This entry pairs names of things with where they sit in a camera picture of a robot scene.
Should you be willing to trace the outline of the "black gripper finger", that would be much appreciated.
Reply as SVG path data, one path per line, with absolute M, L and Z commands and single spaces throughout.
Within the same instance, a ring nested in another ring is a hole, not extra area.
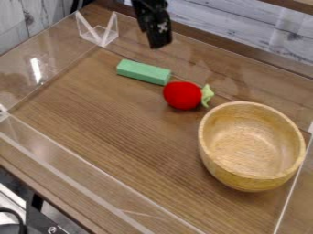
M 147 8 L 144 4 L 140 2 L 140 0 L 130 0 L 130 3 L 132 3 L 132 8 L 134 10 L 136 21 L 137 21 L 140 30 L 145 32 L 147 31 L 147 26 L 145 26 Z
M 144 27 L 149 47 L 161 48 L 172 41 L 171 19 L 167 13 L 165 0 L 143 0 L 147 13 L 144 14 Z

